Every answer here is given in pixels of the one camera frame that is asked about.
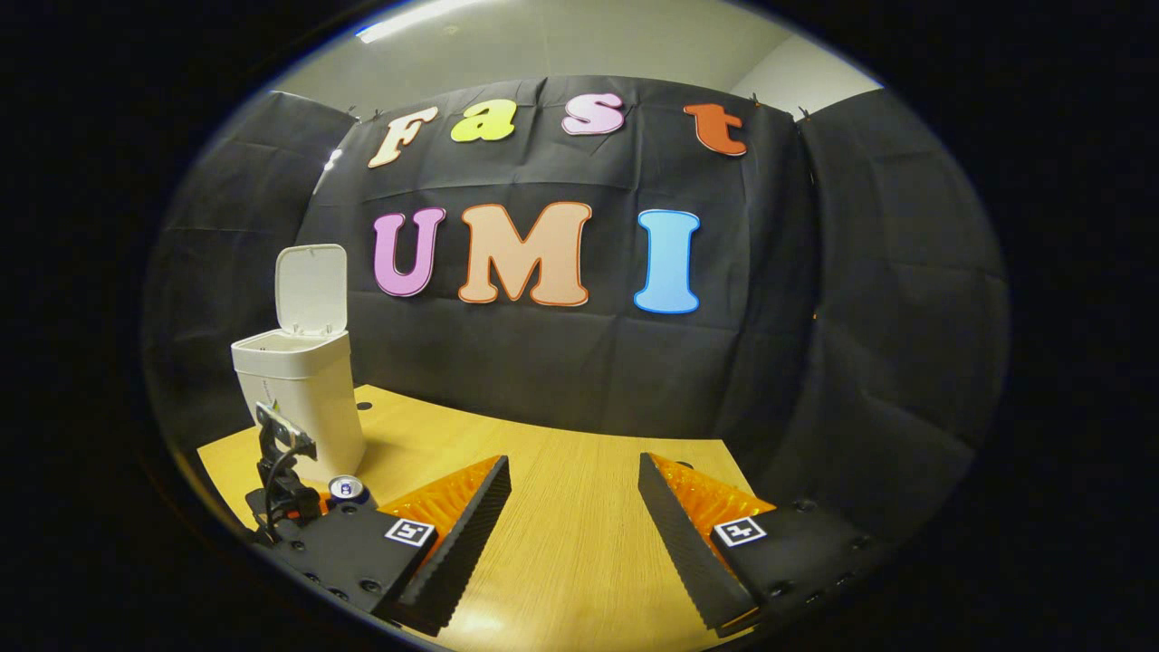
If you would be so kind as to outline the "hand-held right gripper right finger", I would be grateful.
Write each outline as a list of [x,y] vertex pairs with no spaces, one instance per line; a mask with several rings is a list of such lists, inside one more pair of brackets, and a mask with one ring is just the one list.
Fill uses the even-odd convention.
[[637,491],[704,627],[781,627],[840,598],[892,552],[887,539],[818,503],[777,506],[644,453]]

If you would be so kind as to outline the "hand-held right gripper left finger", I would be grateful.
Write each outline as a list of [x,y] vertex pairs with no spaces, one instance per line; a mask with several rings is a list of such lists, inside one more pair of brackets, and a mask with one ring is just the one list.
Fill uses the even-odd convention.
[[435,636],[455,614],[510,495],[506,455],[381,507],[335,488],[322,515],[277,523],[274,558],[373,618]]

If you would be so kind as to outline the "silver blue pop can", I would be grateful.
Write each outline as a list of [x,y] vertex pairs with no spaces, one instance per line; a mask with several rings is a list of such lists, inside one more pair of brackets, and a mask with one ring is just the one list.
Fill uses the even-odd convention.
[[327,499],[327,505],[331,510],[343,506],[343,504],[356,504],[369,507],[369,510],[378,507],[372,492],[355,475],[338,475],[338,477],[331,478],[328,483],[328,491],[330,491],[330,498]]

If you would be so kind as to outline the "white desktop garbage bin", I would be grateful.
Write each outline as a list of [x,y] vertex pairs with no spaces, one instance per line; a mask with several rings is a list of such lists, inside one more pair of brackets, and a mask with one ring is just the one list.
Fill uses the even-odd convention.
[[272,408],[316,444],[298,474],[328,483],[356,475],[366,450],[353,393],[348,327],[348,257],[338,244],[294,246],[274,263],[278,325],[232,343],[250,416]]

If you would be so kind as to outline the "wooden desktop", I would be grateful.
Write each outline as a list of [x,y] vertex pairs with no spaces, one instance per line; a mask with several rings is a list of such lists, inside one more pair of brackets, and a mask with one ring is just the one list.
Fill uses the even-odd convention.
[[359,478],[389,501],[493,455],[512,491],[449,627],[455,652],[704,652],[704,627],[637,492],[646,450],[749,491],[721,440],[538,427],[356,388]]

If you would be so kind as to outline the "black backdrop cloth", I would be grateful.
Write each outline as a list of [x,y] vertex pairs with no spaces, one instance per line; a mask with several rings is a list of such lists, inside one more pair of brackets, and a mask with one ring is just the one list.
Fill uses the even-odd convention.
[[972,183],[891,91],[808,116],[675,81],[533,76],[360,115],[267,91],[158,230],[163,433],[243,428],[229,347],[291,246],[348,256],[353,379],[489,417],[721,440],[758,493],[879,539],[987,435],[1009,276]]

